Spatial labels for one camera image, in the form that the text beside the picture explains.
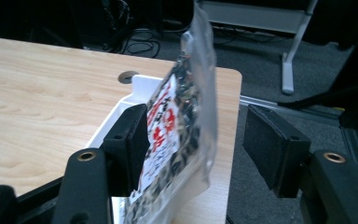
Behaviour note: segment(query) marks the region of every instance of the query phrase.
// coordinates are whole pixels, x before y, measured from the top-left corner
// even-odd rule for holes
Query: table surface
[[[164,77],[173,62],[0,39],[0,184],[17,195],[63,175],[114,105],[125,71]],[[211,187],[172,223],[225,223],[241,74],[217,68],[219,138]]]

